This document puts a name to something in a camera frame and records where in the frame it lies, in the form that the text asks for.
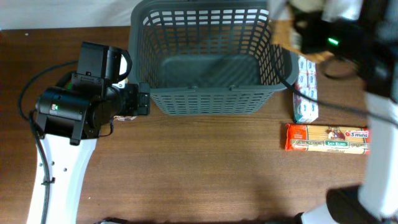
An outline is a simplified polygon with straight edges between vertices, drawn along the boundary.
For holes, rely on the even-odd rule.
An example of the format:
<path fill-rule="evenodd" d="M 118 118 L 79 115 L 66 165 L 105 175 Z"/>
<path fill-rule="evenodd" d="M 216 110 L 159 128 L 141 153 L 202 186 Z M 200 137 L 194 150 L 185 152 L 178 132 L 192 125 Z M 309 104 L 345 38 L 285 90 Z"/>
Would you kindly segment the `orange brown snack bag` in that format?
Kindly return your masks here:
<path fill-rule="evenodd" d="M 320 63 L 333 56 L 330 52 L 305 54 L 301 52 L 302 36 L 294 29 L 294 14 L 289 1 L 270 0 L 267 3 L 269 10 L 269 25 L 271 28 L 271 43 L 280 45 L 286 50 L 299 54 L 315 63 Z"/>

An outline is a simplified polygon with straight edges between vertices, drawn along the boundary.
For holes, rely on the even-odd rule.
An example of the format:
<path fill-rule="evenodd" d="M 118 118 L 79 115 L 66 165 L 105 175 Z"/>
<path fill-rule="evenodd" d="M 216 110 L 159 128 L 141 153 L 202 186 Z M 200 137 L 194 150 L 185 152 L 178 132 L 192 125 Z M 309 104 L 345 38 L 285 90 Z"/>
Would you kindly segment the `grey plastic laundry basket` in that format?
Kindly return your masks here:
<path fill-rule="evenodd" d="M 128 79 L 165 114 L 251 114 L 295 83 L 298 56 L 272 43 L 267 1 L 141 1 Z"/>

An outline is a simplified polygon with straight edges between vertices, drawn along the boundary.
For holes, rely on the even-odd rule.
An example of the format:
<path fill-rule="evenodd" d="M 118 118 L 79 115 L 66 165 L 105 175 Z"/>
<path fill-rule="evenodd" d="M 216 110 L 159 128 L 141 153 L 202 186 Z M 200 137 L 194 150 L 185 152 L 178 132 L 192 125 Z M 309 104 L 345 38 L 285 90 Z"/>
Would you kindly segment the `Kleenex tissue multipack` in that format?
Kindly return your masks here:
<path fill-rule="evenodd" d="M 299 55 L 298 69 L 298 79 L 294 84 L 295 89 L 309 98 L 318 100 L 316 63 Z M 315 121 L 319 115 L 318 104 L 295 93 L 293 96 L 295 123 L 309 124 Z"/>

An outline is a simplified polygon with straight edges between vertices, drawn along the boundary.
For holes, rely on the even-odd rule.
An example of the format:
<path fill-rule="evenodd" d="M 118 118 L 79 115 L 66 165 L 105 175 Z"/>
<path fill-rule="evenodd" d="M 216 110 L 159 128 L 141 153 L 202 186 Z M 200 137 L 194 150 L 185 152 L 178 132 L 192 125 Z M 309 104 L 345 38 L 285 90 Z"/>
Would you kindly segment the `San Remo spaghetti packet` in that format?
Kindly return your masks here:
<path fill-rule="evenodd" d="M 370 137 L 367 128 L 288 124 L 285 150 L 369 154 Z"/>

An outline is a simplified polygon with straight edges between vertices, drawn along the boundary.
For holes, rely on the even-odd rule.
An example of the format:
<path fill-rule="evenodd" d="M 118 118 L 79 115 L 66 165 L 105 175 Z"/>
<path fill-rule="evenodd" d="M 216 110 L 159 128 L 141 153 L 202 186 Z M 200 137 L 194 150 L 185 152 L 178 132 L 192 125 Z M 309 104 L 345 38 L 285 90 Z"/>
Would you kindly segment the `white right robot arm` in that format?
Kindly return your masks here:
<path fill-rule="evenodd" d="M 397 220 L 397 2 L 291 1 L 304 54 L 328 51 L 354 62 L 365 82 L 371 152 L 364 183 L 331 189 L 301 223 Z"/>

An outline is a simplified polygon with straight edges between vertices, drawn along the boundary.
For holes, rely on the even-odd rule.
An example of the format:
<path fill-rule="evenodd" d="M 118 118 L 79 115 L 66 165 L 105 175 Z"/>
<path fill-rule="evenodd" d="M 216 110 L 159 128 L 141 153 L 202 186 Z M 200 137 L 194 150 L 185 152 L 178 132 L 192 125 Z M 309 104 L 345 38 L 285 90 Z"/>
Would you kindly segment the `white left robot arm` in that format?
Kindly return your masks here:
<path fill-rule="evenodd" d="M 127 50 L 84 42 L 77 70 L 39 96 L 29 113 L 37 147 L 28 223 L 75 223 L 89 160 L 104 125 L 150 113 L 150 87 L 125 84 Z"/>

